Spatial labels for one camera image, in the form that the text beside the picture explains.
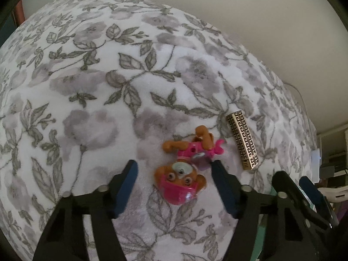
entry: toy dog's face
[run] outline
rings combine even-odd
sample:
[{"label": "toy dog's face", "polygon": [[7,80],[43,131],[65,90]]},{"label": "toy dog's face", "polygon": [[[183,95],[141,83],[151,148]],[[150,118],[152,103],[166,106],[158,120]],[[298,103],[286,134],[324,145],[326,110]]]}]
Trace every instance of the toy dog's face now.
[{"label": "toy dog's face", "polygon": [[175,205],[193,199],[206,186],[205,177],[185,162],[159,167],[154,176],[163,198]]}]

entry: plush-colored plastic dog figurine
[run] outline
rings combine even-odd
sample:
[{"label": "plush-colored plastic dog figurine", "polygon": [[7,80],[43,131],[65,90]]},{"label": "plush-colored plastic dog figurine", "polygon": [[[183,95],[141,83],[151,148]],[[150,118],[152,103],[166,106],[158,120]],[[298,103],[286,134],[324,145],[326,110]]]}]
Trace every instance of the plush-colored plastic dog figurine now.
[{"label": "plush-colored plastic dog figurine", "polygon": [[204,125],[196,128],[193,142],[166,141],[162,148],[165,152],[178,150],[177,162],[157,168],[155,181],[165,200],[174,205],[181,205],[193,199],[206,186],[204,176],[197,174],[198,169],[206,169],[215,154],[224,150],[218,140],[214,145],[214,137]]}]

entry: black and gold rectangular object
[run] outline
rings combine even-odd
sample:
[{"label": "black and gold rectangular object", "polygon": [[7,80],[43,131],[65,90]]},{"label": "black and gold rectangular object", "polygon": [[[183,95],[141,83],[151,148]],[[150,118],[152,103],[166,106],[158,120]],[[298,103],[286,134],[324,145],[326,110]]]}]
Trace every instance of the black and gold rectangular object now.
[{"label": "black and gold rectangular object", "polygon": [[237,142],[238,151],[244,170],[251,170],[259,164],[259,158],[253,139],[241,110],[226,116],[226,120],[232,129],[232,134]]}]

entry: floral blanket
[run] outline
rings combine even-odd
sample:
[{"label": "floral blanket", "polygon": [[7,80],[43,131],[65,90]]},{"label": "floral blanket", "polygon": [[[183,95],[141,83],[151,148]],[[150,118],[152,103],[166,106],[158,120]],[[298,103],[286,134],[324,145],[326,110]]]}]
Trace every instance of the floral blanket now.
[{"label": "floral blanket", "polygon": [[[239,109],[260,158],[248,172],[225,121]],[[0,227],[23,260],[64,191],[89,193],[129,159],[139,176],[114,221],[128,260],[220,260],[236,220],[209,169],[198,199],[161,198],[154,170],[175,160],[161,144],[204,124],[226,140],[228,171],[265,193],[278,170],[310,176],[315,144],[282,81],[241,44],[148,0],[55,0],[31,16],[0,49],[0,117]],[[88,216],[85,226],[98,260]]]}]

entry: pink visor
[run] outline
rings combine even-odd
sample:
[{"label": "pink visor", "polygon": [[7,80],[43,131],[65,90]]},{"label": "pink visor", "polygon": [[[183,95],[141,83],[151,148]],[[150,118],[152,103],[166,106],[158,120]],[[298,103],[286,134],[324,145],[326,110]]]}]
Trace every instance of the pink visor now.
[{"label": "pink visor", "polygon": [[167,181],[166,176],[163,175],[158,188],[159,192],[168,203],[181,205],[195,198],[197,183],[194,182],[190,186],[179,186]]}]

